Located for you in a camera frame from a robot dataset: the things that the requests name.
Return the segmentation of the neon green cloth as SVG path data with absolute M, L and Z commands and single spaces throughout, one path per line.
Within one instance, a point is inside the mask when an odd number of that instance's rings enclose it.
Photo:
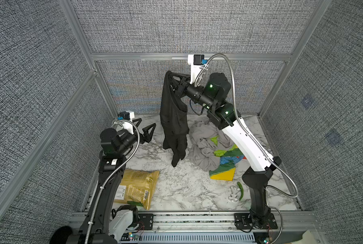
M 210 140 L 216 145 L 218 146 L 218 138 L 219 136 L 215 136 L 215 137 L 212 137 Z M 238 146 L 236 144 L 234 144 L 229 150 L 224 150 L 224 149 L 217 149 L 214 151 L 214 155 L 216 157 L 222 157 L 224 156 L 228 151 L 233 151 L 235 149 L 237 149 Z

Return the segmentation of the black cloth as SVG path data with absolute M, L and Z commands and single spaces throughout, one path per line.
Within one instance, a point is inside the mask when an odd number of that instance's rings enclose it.
M 188 147 L 186 136 L 189 133 L 188 107 L 180 97 L 176 96 L 177 89 L 172 86 L 174 81 L 179 82 L 174 78 L 175 76 L 177 77 L 178 74 L 166 72 L 160 106 L 160 121 L 165 135 L 163 149 L 172 150 L 171 165 L 173 167 L 176 167 L 178 162 L 186 156 Z

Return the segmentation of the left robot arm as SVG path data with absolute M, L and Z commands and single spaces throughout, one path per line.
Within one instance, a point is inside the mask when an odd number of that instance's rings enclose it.
M 133 131 L 108 128 L 100 134 L 103 152 L 97 189 L 83 224 L 76 234 L 67 237 L 65 244 L 116 244 L 128 228 L 139 226 L 136 207 L 121 206 L 113 217 L 112 206 L 127 162 L 141 144 L 151 142 L 157 126 L 153 123 L 140 131 L 141 122 L 141 119 L 119 120 L 115 122 L 117 125 L 129 124 Z

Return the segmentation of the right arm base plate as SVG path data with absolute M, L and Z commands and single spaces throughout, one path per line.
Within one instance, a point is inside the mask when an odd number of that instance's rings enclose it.
M 234 225 L 239 230 L 249 231 L 253 229 L 278 229 L 277 221 L 274 217 L 274 214 L 271 212 L 264 215 L 263 217 L 252 215 L 249 212 L 235 213 L 233 216 Z

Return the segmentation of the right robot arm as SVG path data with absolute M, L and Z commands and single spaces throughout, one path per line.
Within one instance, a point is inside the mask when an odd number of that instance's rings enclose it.
M 228 93 L 234 90 L 233 84 L 225 74 L 213 73 L 206 86 L 194 86 L 189 75 L 171 71 L 166 73 L 164 82 L 168 84 L 164 90 L 170 92 L 170 98 L 175 102 L 187 96 L 206 108 L 209 120 L 246 156 L 250 166 L 242 175 L 242 180 L 249 187 L 251 195 L 250 228 L 274 229 L 276 225 L 268 205 L 266 188 L 281 159 L 268 153 L 236 113 L 235 106 L 226 101 Z

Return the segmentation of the green chili pepper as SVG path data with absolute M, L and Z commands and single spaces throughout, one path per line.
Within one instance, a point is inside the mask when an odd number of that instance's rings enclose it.
M 244 195 L 243 186 L 240 182 L 237 182 L 237 186 L 238 186 L 239 192 L 240 192 L 240 196 L 239 196 L 238 200 L 241 201 L 243 198 L 243 195 Z

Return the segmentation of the multicolour patterned cloth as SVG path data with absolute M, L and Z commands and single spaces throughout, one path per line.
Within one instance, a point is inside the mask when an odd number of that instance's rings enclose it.
M 228 151 L 216 150 L 214 155 L 220 158 L 220 164 L 216 170 L 209 171 L 209 177 L 212 180 L 219 181 L 233 181 L 236 164 L 241 160 L 246 159 L 241 150 L 237 147 Z

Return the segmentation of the aluminium mounting rail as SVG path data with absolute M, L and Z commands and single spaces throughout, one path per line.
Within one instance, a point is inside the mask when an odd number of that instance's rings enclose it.
M 142 211 L 144 227 L 126 231 L 122 244 L 327 244 L 311 211 L 272 211 L 261 229 L 245 211 Z

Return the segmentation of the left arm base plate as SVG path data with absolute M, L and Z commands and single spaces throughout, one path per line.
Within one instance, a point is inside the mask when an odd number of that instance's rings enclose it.
M 152 213 L 138 213 L 137 217 L 133 217 L 133 222 L 127 227 L 126 230 L 152 230 L 154 224 L 154 214 Z

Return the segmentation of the yellow snack bag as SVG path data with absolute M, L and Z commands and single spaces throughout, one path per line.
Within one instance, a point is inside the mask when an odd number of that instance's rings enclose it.
M 115 203 L 141 206 L 150 210 L 160 171 L 126 169 L 114 198 Z

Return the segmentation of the grey cloth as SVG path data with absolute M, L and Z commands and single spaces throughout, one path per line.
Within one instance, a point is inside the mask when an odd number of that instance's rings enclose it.
M 215 136 L 219 136 L 218 146 L 210 140 Z M 189 158 L 206 172 L 216 170 L 220 164 L 220 158 L 214 155 L 215 150 L 229 150 L 234 145 L 234 142 L 209 119 L 196 121 L 190 127 L 189 137 L 192 143 Z

